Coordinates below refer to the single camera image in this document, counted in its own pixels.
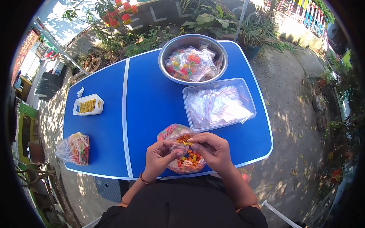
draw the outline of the red sign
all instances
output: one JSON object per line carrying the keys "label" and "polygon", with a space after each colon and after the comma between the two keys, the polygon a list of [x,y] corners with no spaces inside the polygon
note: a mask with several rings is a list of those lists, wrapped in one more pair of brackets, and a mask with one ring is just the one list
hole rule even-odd
{"label": "red sign", "polygon": [[11,77],[11,83],[10,83],[11,87],[13,87],[13,85],[15,83],[16,75],[19,72],[20,66],[22,65],[22,62],[24,61],[25,56],[27,56],[30,48],[33,46],[33,44],[38,39],[38,37],[39,36],[33,30],[31,30],[30,33],[25,38],[23,45],[20,48],[19,54],[14,57],[13,75]]}

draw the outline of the hand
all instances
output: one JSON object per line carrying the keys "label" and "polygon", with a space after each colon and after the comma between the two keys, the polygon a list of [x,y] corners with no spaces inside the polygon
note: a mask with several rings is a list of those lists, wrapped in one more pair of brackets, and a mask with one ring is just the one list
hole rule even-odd
{"label": "hand", "polygon": [[156,178],[165,171],[170,162],[184,154],[181,151],[175,151],[169,154],[169,150],[173,145],[180,144],[173,141],[161,140],[147,148],[146,167],[142,174],[143,180],[148,183],[155,182]]}
{"label": "hand", "polygon": [[191,148],[199,153],[208,166],[217,173],[223,173],[225,170],[234,168],[227,140],[215,134],[204,132],[195,135],[189,139],[189,142],[194,143]]}

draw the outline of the blue table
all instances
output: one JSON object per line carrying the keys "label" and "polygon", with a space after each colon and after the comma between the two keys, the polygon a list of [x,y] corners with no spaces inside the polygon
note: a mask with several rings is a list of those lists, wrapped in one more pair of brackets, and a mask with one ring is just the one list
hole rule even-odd
{"label": "blue table", "polygon": [[[234,42],[219,41],[228,53],[228,68],[220,80],[242,77],[250,89],[257,115],[244,124],[211,130],[227,139],[236,167],[270,155],[273,138],[261,90],[242,49]],[[93,73],[73,85],[64,117],[64,138],[81,131],[90,136],[88,166],[66,163],[68,170],[98,177],[134,180],[145,168],[146,149],[157,134],[173,123],[189,126],[182,90],[162,74],[157,59],[160,49],[133,56]],[[77,91],[97,93],[104,100],[103,112],[92,116],[72,114]],[[166,169],[164,179],[211,174],[205,166],[194,174]]]}

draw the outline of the person's left hand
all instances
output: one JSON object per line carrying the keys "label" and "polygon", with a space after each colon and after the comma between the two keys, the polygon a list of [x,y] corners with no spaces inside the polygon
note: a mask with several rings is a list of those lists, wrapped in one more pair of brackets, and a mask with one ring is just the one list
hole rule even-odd
{"label": "person's left hand", "polygon": [[169,154],[169,150],[173,145],[180,144],[173,141],[161,140],[147,148],[146,167],[142,174],[143,180],[148,183],[154,183],[156,178],[165,171],[170,162],[183,155],[181,151],[175,151]]}

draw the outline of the fallen leaves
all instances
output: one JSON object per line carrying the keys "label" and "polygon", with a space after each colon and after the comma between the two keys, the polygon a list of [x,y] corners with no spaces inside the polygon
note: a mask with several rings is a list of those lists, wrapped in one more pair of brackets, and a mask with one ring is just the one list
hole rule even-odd
{"label": "fallen leaves", "polygon": [[330,160],[332,162],[332,158],[333,158],[333,151],[330,152],[327,156],[327,159]]}
{"label": "fallen leaves", "polygon": [[337,174],[336,176],[334,176],[334,178],[336,179],[336,181],[340,181],[341,180],[341,175]]}

